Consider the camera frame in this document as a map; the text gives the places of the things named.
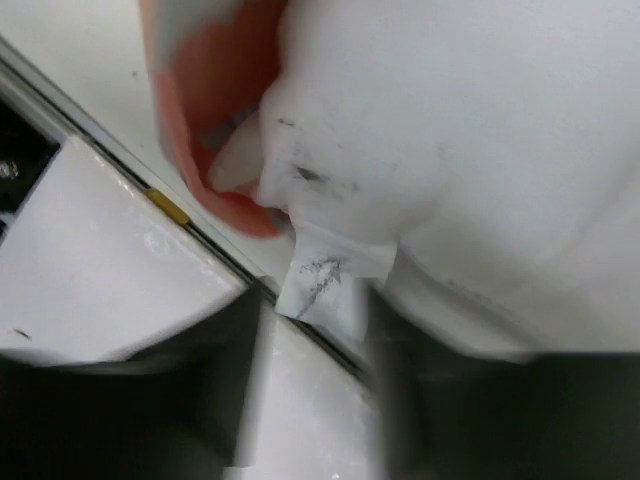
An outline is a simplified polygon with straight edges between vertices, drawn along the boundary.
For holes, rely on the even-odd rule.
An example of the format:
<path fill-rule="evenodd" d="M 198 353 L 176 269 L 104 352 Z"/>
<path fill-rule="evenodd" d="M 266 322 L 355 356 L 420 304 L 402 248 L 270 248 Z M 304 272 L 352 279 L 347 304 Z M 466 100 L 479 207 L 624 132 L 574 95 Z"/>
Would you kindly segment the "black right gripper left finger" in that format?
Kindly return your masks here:
<path fill-rule="evenodd" d="M 1 354 L 5 479 L 219 479 L 238 463 L 262 292 L 130 356 L 51 365 Z"/>

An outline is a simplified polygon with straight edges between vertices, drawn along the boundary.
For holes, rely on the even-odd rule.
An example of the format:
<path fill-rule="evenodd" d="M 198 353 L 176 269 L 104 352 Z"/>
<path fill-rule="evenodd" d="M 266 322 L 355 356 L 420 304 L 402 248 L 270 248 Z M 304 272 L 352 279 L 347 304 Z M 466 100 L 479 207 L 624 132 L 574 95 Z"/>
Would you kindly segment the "orange grey checked pillowcase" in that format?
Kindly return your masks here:
<path fill-rule="evenodd" d="M 246 193 L 207 175 L 237 127 L 280 71 L 283 1 L 142 1 L 145 60 L 160 139 L 188 190 L 236 231 L 270 238 L 278 229 Z"/>

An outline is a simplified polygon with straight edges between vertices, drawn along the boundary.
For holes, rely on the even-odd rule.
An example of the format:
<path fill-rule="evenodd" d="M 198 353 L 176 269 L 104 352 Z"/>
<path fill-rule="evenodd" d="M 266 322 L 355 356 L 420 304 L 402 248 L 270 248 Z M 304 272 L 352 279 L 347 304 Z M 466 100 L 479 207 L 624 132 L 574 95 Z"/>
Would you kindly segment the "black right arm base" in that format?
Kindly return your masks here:
<path fill-rule="evenodd" d="M 1 99 L 1 239 L 59 149 L 59 142 Z"/>

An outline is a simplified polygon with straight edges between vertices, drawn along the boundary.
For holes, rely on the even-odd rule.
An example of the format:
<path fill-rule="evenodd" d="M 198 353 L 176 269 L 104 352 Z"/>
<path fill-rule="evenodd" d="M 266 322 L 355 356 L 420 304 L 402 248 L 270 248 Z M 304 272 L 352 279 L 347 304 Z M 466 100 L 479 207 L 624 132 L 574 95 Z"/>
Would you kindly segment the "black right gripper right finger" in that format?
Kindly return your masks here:
<path fill-rule="evenodd" d="M 635 479 L 639 357 L 457 352 L 366 290 L 365 345 L 390 479 Z"/>

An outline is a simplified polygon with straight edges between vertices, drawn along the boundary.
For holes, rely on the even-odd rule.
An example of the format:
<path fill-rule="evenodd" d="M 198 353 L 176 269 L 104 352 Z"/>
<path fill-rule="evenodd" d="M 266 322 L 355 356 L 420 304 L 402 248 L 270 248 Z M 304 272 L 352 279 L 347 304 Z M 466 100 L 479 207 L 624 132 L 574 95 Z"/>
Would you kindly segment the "white pillow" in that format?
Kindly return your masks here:
<path fill-rule="evenodd" d="M 208 168 L 286 211 L 291 315 L 376 277 L 482 349 L 639 347 L 635 1 L 292 1 L 282 71 Z"/>

